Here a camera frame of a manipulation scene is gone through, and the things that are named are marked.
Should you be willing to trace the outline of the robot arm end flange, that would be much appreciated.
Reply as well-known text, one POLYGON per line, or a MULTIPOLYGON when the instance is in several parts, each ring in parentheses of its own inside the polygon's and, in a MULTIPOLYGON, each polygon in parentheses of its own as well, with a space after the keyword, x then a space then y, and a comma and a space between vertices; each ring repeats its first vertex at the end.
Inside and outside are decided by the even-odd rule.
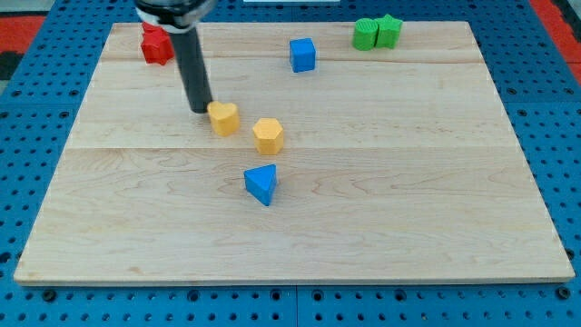
POLYGON ((134 0, 141 20, 170 34, 192 30, 218 4, 217 0, 134 0))

